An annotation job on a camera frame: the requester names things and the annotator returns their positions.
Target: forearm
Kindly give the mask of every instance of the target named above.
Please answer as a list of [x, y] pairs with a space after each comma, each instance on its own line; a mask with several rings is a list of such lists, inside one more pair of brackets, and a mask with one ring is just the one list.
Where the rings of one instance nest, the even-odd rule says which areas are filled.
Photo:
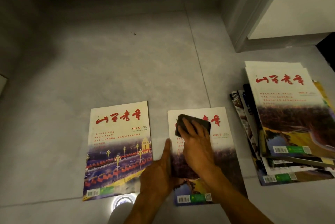
[[140, 193], [124, 224], [150, 224], [160, 205], [161, 202], [152, 193]]
[[200, 178], [205, 181], [213, 199], [220, 203], [232, 224], [272, 223], [232, 186], [219, 167], [212, 166], [206, 169]]

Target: floor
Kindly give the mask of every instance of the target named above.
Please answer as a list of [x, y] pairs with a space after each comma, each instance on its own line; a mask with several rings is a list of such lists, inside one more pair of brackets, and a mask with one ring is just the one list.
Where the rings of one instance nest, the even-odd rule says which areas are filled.
[[[225, 106], [251, 202], [274, 223], [332, 223], [335, 179], [260, 186], [228, 95], [248, 82], [245, 60], [301, 62], [335, 104], [316, 47], [236, 54], [211, 0], [52, 0], [0, 100], [1, 223], [107, 223], [112, 198], [81, 201], [90, 109], [144, 100], [154, 159], [168, 110]], [[229, 223], [219, 205], [170, 195], [154, 223], [208, 220]]]

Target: green rectangle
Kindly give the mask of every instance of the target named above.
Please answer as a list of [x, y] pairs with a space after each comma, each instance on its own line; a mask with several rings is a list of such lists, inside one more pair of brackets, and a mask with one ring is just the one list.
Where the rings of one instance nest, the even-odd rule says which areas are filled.
[[289, 153], [299, 153], [299, 154], [305, 153], [302, 146], [287, 146], [286, 148]]
[[192, 195], [190, 195], [190, 197], [191, 197], [191, 203], [205, 202], [206, 201], [204, 194], [192, 194]]
[[114, 191], [114, 186], [100, 188], [100, 195], [111, 194]]
[[290, 175], [289, 174], [278, 174], [275, 175], [277, 182], [286, 182], [286, 181], [290, 181]]

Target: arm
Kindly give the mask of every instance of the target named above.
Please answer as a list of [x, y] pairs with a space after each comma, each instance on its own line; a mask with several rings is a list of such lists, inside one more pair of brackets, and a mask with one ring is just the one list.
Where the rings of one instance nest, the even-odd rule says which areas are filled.
[[187, 164], [199, 175], [209, 188], [215, 201], [220, 203], [232, 224], [272, 222], [255, 207], [248, 199], [242, 196], [224, 176], [221, 169], [214, 164], [213, 150], [207, 129], [192, 121], [197, 129], [187, 119], [183, 119], [188, 133], [179, 126], [178, 131], [183, 137], [184, 151]]
[[150, 224], [172, 189], [183, 182], [170, 176], [170, 145], [167, 139], [161, 159], [154, 161], [141, 174], [140, 194], [124, 224]]

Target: yellow building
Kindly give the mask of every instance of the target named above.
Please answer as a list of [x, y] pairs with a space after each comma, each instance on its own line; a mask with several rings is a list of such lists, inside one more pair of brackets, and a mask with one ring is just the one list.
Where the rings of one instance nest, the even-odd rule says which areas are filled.
[[150, 145], [147, 138], [144, 138], [142, 141], [142, 151], [149, 150]]

